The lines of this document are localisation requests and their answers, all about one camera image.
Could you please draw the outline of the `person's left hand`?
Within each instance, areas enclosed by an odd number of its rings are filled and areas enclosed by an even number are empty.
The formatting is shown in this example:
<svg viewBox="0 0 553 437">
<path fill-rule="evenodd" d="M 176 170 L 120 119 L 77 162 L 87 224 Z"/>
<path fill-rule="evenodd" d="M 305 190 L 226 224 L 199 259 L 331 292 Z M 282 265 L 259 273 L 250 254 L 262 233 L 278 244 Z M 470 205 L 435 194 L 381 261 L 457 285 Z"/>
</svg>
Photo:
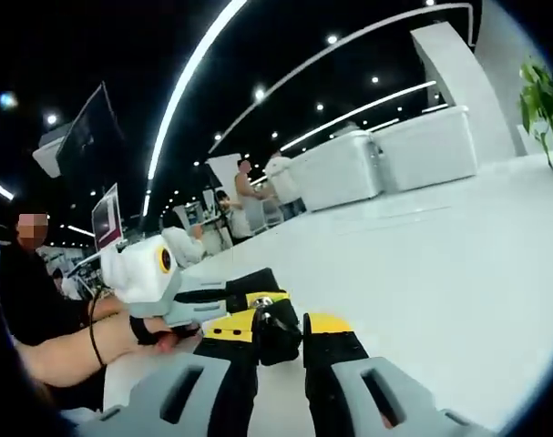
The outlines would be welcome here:
<svg viewBox="0 0 553 437">
<path fill-rule="evenodd" d="M 184 340 L 201 333 L 201 325 L 197 322 L 170 327 L 162 317 L 140 319 L 130 316 L 129 326 L 137 343 L 133 351 L 155 354 L 170 353 Z"/>
</svg>

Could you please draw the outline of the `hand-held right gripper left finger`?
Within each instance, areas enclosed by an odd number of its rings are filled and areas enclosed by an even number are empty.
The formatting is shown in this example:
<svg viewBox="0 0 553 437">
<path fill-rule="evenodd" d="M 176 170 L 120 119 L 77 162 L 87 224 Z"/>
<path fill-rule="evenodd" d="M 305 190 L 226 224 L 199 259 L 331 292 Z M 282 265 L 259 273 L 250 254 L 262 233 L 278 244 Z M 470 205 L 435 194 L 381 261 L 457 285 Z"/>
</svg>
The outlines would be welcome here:
<svg viewBox="0 0 553 437">
<path fill-rule="evenodd" d="M 258 392 L 255 310 L 211 323 L 192 353 L 180 353 L 113 407 L 77 427 L 79 436 L 246 436 Z"/>
</svg>

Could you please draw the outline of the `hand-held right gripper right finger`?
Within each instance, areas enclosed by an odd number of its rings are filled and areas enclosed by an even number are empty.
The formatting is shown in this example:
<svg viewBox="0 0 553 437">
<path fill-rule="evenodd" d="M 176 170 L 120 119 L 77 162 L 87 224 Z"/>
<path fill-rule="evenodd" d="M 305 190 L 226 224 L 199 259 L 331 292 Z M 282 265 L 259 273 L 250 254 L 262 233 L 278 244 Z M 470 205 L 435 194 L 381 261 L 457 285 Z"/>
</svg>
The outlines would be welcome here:
<svg viewBox="0 0 553 437">
<path fill-rule="evenodd" d="M 305 395 L 317 436 L 493 436 L 450 410 L 382 357 L 368 355 L 350 325 L 303 315 Z"/>
</svg>

